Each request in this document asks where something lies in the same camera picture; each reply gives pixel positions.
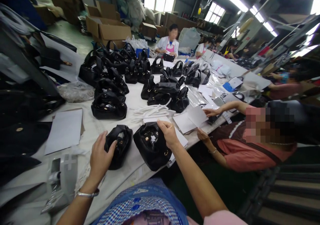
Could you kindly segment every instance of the clear plastic wrap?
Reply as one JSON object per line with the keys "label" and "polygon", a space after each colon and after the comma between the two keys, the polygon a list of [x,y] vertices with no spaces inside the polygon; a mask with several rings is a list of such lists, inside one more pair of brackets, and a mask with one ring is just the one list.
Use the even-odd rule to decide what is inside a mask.
{"label": "clear plastic wrap", "polygon": [[94,99],[94,88],[80,81],[64,83],[57,88],[61,97],[70,103],[79,103]]}

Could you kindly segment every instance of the green floor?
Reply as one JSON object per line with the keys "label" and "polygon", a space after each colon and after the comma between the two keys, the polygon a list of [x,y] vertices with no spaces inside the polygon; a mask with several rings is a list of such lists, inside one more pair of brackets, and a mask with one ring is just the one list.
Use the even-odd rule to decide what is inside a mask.
{"label": "green floor", "polygon": [[[82,35],[78,28],[66,21],[58,21],[50,26],[47,32],[75,45],[78,48],[77,52],[81,55],[87,55],[92,49],[92,38]],[[213,160],[204,145],[200,142],[194,145],[188,152],[213,184],[228,209],[236,213],[242,202],[246,199],[247,194],[257,182],[259,173],[236,173],[224,169]],[[285,164],[320,163],[319,155],[320,147],[298,148],[296,153]],[[162,169],[155,176],[163,179],[164,183],[183,203],[188,215],[199,224],[202,224],[202,218],[192,200],[177,164],[174,163],[171,168]]]}

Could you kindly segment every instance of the silver bracelet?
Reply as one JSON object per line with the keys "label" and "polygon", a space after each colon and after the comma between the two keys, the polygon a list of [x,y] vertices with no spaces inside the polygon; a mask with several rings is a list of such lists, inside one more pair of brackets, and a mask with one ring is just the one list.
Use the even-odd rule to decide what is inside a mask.
{"label": "silver bracelet", "polygon": [[100,190],[97,188],[97,190],[94,193],[82,193],[80,192],[80,190],[77,192],[77,196],[81,196],[81,197],[88,197],[88,198],[93,198],[98,196],[100,193]]}
{"label": "silver bracelet", "polygon": [[208,152],[211,153],[211,154],[214,154],[216,151],[217,151],[217,149],[215,149],[215,150],[213,151],[213,153],[212,153],[212,152],[208,149]]}

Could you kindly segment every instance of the checkered apron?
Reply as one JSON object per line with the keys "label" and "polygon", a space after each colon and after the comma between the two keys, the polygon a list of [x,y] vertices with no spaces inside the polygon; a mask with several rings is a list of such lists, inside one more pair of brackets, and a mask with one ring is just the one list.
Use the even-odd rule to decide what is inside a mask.
{"label": "checkered apron", "polygon": [[188,224],[186,209],[160,178],[121,192],[93,224],[122,224],[146,210],[159,210],[172,224]]}

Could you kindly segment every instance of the dark hair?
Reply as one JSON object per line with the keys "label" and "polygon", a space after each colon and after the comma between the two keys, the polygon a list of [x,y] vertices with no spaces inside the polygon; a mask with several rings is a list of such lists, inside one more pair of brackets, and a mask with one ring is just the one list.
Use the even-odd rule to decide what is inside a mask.
{"label": "dark hair", "polygon": [[172,31],[173,29],[177,29],[178,30],[178,25],[173,23],[171,24],[171,26],[169,27],[169,31]]}

